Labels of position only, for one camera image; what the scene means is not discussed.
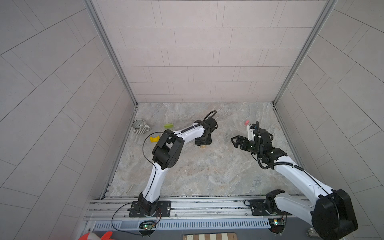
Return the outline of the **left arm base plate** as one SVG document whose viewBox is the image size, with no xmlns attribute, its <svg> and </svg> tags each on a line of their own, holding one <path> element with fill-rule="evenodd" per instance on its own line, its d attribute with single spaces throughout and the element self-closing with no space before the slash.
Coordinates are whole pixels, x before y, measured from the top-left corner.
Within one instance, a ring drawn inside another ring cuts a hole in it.
<svg viewBox="0 0 384 240">
<path fill-rule="evenodd" d="M 171 201 L 156 201 L 154 203 L 135 201 L 129 208 L 130 218 L 169 217 Z"/>
</svg>

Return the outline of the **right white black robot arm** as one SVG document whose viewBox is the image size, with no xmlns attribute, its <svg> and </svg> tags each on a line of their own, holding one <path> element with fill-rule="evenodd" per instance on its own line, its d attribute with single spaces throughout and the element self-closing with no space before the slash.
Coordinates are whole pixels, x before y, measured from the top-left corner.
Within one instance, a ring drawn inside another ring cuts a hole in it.
<svg viewBox="0 0 384 240">
<path fill-rule="evenodd" d="M 324 240 L 339 240 L 359 228 L 350 195 L 317 180 L 296 164 L 286 152 L 273 147 L 273 135 L 253 125 L 247 137 L 235 136 L 235 148 L 251 153 L 263 170 L 275 170 L 287 178 L 307 201 L 276 189 L 266 194 L 264 206 L 270 215 L 290 213 L 310 224 Z"/>
</svg>

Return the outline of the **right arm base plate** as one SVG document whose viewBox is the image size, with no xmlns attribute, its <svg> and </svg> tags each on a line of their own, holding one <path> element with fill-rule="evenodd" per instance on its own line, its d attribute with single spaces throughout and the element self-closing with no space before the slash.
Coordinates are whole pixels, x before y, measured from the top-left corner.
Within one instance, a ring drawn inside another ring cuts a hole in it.
<svg viewBox="0 0 384 240">
<path fill-rule="evenodd" d="M 248 206 L 251 209 L 253 216 L 282 216 L 283 212 L 280 210 L 269 211 L 266 206 L 266 200 L 248 200 Z"/>
</svg>

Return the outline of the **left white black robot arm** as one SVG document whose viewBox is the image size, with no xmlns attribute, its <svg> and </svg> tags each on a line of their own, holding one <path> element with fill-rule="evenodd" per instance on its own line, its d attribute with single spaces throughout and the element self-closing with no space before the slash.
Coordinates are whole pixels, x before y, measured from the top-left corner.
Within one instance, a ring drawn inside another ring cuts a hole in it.
<svg viewBox="0 0 384 240">
<path fill-rule="evenodd" d="M 153 168 L 149 181 L 139 195 L 139 211 L 147 216 L 157 211 L 160 191 L 167 172 L 180 158 L 184 144 L 195 142 L 196 146 L 212 143 L 211 133 L 218 128 L 213 117 L 195 121 L 190 127 L 179 131 L 165 130 L 155 145 L 153 154 Z"/>
</svg>

